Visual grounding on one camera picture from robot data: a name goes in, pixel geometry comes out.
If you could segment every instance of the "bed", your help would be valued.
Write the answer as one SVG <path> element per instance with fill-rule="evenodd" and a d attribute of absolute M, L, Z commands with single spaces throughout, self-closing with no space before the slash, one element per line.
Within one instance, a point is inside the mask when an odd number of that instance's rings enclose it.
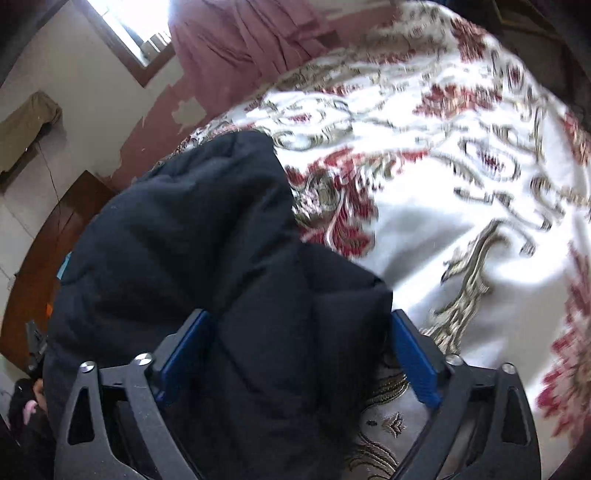
<path fill-rule="evenodd" d="M 548 478 L 591 400 L 591 144 L 577 118 L 485 30 L 412 2 L 174 154 L 246 129 L 272 137 L 304 242 L 381 276 L 443 352 L 517 367 Z M 385 355 L 345 478 L 396 471 L 428 415 L 407 387 Z"/>

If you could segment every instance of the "pink fabric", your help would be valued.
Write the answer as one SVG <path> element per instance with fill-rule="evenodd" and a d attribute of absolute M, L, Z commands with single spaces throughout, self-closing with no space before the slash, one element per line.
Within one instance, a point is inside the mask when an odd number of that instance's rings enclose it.
<path fill-rule="evenodd" d="M 171 0 L 168 26 L 210 118 L 324 54 L 333 32 L 306 0 Z"/>
<path fill-rule="evenodd" d="M 37 409 L 37 402 L 35 400 L 29 400 L 25 407 L 22 409 L 22 422 L 25 425 L 29 425 L 29 421 L 31 420 L 31 416 L 35 413 Z"/>

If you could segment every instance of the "bolt head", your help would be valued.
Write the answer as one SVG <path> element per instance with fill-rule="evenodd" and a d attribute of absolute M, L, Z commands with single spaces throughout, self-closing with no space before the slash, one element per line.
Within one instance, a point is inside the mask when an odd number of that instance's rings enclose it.
<path fill-rule="evenodd" d="M 501 368 L 503 370 L 503 372 L 505 372 L 506 374 L 509 375 L 515 375 L 517 373 L 517 369 L 515 368 L 515 365 L 513 364 L 502 364 Z"/>
<path fill-rule="evenodd" d="M 154 359 L 154 357 L 152 357 L 151 353 L 141 353 L 137 357 L 134 358 L 134 363 L 136 365 L 148 365 L 148 364 L 152 363 L 153 359 Z"/>
<path fill-rule="evenodd" d="M 88 361 L 88 362 L 84 362 L 83 364 L 80 365 L 80 371 L 84 374 L 87 374 L 88 372 L 92 372 L 96 367 L 96 363 Z"/>
<path fill-rule="evenodd" d="M 462 360 L 462 357 L 459 355 L 456 355 L 455 353 L 452 353 L 451 355 L 446 355 L 445 361 L 448 364 L 453 365 L 454 367 L 459 367 L 462 363 L 464 363 L 464 360 Z"/>

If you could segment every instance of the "white wall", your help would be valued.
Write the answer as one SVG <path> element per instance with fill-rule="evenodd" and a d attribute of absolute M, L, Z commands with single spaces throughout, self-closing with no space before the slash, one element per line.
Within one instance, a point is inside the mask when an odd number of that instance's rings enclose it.
<path fill-rule="evenodd" d="M 68 2 L 29 43 L 0 88 L 0 119 L 31 93 L 45 91 L 63 108 L 75 162 L 107 176 L 117 168 L 119 149 L 137 121 L 182 74 L 173 58 L 141 87 Z"/>
<path fill-rule="evenodd" d="M 0 121 L 37 90 L 62 107 L 63 120 L 0 196 L 0 322 L 10 278 L 57 203 L 47 167 L 60 197 L 85 169 L 112 174 L 133 127 L 182 74 L 173 58 L 141 87 L 72 2 L 27 45 L 0 87 Z"/>

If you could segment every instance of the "wire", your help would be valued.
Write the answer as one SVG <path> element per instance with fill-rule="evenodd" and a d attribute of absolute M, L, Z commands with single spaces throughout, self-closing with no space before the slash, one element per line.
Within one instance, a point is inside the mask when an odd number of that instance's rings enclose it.
<path fill-rule="evenodd" d="M 53 181 L 53 175 L 51 174 L 51 169 L 49 168 L 49 163 L 47 163 L 47 159 L 45 158 L 45 154 L 43 153 L 43 150 L 41 149 L 41 144 L 39 143 L 39 140 L 36 140 L 37 142 L 37 148 L 39 149 L 39 153 L 41 154 L 41 156 L 43 157 L 43 161 L 45 162 L 45 167 L 47 168 L 47 171 L 49 172 L 49 178 L 51 179 L 51 185 L 53 186 L 53 191 L 56 193 L 56 199 L 57 199 L 57 237 L 56 237 L 56 247 L 57 247 L 57 243 L 60 239 L 60 235 L 61 235 L 61 230 L 60 230 L 60 222 L 61 222 L 61 205 L 60 205 L 60 196 L 57 193 L 57 188 L 56 188 L 56 184 Z"/>

